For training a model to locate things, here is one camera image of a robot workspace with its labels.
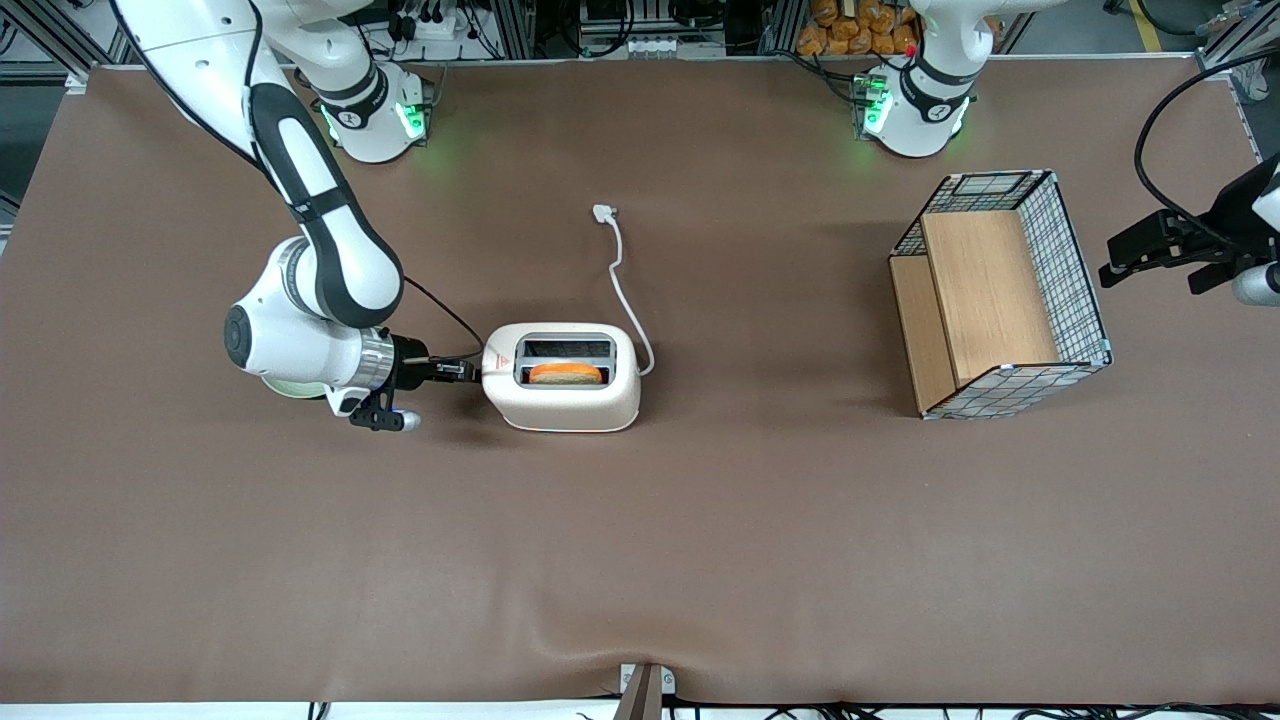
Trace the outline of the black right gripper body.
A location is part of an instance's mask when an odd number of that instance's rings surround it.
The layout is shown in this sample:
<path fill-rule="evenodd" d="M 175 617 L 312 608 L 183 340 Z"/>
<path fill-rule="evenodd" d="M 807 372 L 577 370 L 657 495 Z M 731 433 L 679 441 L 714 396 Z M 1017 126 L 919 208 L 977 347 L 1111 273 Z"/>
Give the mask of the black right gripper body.
<path fill-rule="evenodd" d="M 394 334 L 393 345 L 396 391 L 415 391 L 426 382 L 436 382 L 436 364 L 429 357 L 428 346 L 421 340 Z"/>

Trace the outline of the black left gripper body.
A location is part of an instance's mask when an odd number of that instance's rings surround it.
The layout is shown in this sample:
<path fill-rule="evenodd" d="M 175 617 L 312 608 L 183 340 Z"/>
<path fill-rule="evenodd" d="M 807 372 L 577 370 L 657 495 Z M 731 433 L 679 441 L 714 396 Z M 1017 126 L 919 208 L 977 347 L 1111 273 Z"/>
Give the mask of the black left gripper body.
<path fill-rule="evenodd" d="M 1215 232 L 1262 263 L 1277 260 L 1279 152 L 1222 187 L 1201 217 Z"/>

